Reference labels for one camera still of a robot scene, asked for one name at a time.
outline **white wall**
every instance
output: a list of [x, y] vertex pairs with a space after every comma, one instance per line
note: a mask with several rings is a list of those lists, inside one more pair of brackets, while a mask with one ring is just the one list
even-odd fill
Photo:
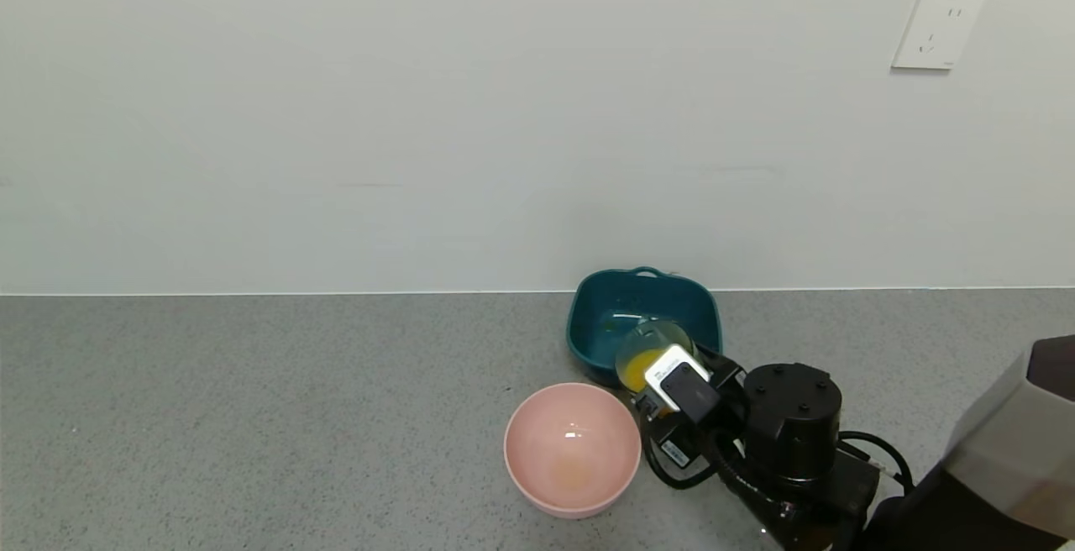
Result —
[[1075, 0], [0, 0], [0, 291], [1075, 284]]

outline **wall outlet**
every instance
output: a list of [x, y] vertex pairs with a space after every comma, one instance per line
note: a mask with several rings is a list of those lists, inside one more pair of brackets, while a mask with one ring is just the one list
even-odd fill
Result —
[[963, 53], [985, 0], [918, 0], [892, 68], [949, 70]]

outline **black motor housing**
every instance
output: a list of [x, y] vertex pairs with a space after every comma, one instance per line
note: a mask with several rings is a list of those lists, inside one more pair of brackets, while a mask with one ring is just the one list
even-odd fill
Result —
[[843, 395], [828, 372], [768, 364], [743, 382], [748, 398], [745, 458], [754, 470], [789, 484], [832, 472]]

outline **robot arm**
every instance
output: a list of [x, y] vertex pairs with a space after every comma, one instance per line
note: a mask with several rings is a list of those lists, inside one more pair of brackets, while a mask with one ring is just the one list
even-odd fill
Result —
[[[684, 489], [717, 475], [788, 551], [1049, 551], [1075, 537], [1075, 336], [1038, 340], [957, 424], [945, 458], [914, 487], [894, 449], [838, 431], [842, 395], [826, 372], [672, 345], [633, 398], [647, 463]], [[883, 445], [905, 495], [866, 524], [878, 469], [846, 440]], [[679, 480], [655, 448], [686, 467]]]

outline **gray countertop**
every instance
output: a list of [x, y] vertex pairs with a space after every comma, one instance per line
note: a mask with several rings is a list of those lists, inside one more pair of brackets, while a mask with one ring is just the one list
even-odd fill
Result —
[[[2, 547], [764, 549], [716, 480], [643, 467], [605, 513], [533, 509], [512, 410], [582, 379], [569, 294], [0, 299]], [[921, 476], [1021, 349], [1072, 333], [1075, 291], [720, 293], [726, 352], [801, 360], [843, 424]], [[886, 482], [883, 492], [894, 493]]]

